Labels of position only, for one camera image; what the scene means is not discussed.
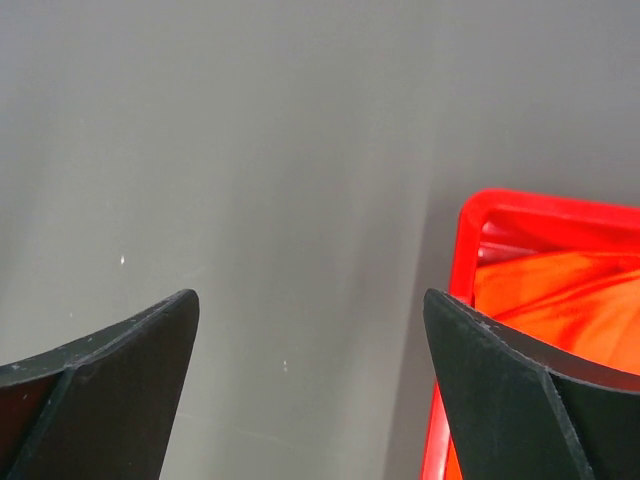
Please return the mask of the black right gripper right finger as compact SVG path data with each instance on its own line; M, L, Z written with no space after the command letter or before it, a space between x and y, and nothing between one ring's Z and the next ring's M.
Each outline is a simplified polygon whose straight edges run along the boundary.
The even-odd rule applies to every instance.
M430 354L466 479L636 479L639 378L503 325L437 289Z

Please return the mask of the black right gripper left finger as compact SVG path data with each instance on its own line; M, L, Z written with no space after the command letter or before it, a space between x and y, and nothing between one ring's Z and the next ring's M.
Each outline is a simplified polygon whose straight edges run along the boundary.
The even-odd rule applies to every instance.
M195 342L186 289L1 368L4 479L157 479Z

